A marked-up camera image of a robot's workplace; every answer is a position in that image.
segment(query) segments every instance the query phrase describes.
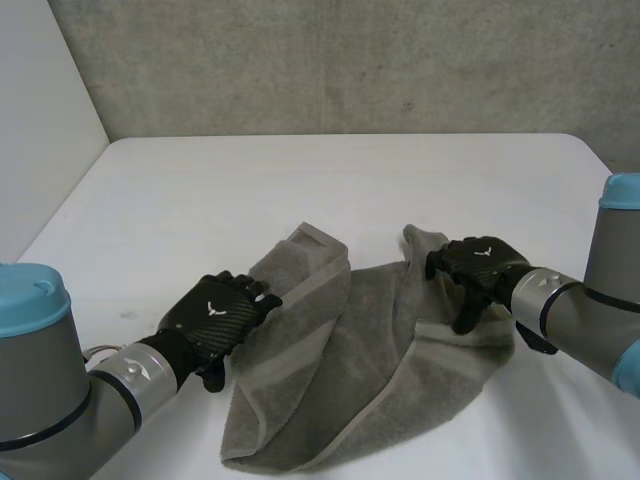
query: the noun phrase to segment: gray wall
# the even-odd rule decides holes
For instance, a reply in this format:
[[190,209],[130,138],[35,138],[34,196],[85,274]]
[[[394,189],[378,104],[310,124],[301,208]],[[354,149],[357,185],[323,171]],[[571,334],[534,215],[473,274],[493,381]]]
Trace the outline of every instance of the gray wall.
[[112,140],[566,132],[640,170],[638,0],[50,0]]

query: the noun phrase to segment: black ring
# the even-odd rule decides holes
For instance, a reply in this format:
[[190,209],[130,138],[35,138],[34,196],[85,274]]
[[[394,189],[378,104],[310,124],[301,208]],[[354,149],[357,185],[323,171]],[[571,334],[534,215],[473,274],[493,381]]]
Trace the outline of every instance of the black ring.
[[621,300],[620,298],[610,297],[604,293],[597,292],[585,287],[585,293],[594,302],[602,303],[608,307],[617,308],[626,312],[640,313],[640,305],[637,303]]
[[113,388],[115,388],[116,392],[120,394],[122,399],[127,404],[127,407],[129,407],[129,411],[131,412],[131,416],[133,417],[133,428],[135,432],[138,433],[138,430],[140,430],[140,427],[142,427],[142,412],[140,411],[140,405],[138,405],[138,402],[133,396],[133,393],[131,393],[120,380],[118,380],[110,373],[103,372],[102,370],[91,370],[89,372],[89,375],[99,378],[103,382],[106,382]]
[[544,303],[544,307],[542,307],[542,311],[540,312],[540,333],[545,339],[549,340],[549,338],[547,337],[547,315],[549,314],[549,310],[551,310],[551,305],[553,305],[553,302],[555,302],[558,299],[558,297],[562,295],[564,292],[578,285],[582,285],[582,283],[580,282],[566,283],[562,285],[558,290],[553,292],[553,295],[547,298],[547,301]]
[[45,428],[37,433],[32,433],[22,438],[16,438],[15,440],[9,440],[7,442],[0,442],[0,452],[19,450],[57,435],[80,418],[89,406],[89,403],[91,403],[91,384],[89,384],[89,392],[87,393],[87,396],[84,398],[82,403],[73,412],[71,412],[71,414],[60,420],[55,425]]

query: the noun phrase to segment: white wall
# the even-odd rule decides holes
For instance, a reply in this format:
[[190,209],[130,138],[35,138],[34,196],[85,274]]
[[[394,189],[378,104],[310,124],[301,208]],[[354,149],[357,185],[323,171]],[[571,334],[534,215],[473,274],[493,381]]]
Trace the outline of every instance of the white wall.
[[22,254],[108,143],[46,0],[0,0],[0,261]]

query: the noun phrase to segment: towel fold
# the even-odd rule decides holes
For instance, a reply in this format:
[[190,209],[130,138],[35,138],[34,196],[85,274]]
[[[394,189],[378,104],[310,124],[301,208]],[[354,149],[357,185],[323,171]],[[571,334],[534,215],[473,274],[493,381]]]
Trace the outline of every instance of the towel fold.
[[450,419],[513,353],[513,322],[487,309],[449,327],[463,292],[426,256],[447,239],[409,225],[407,261],[351,272],[347,248],[308,224],[250,272],[284,306],[232,356],[223,463],[256,473],[325,468]]

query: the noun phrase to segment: blue cap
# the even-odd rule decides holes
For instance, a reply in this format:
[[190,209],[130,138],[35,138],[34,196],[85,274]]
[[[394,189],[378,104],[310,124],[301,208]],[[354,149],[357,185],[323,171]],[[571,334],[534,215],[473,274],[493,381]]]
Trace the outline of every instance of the blue cap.
[[623,392],[640,398],[640,340],[636,340],[618,359],[611,381]]
[[71,298],[53,268],[31,263],[0,264],[0,338],[46,328],[64,318],[70,309]]
[[640,210],[640,173],[611,175],[599,203],[612,210]]

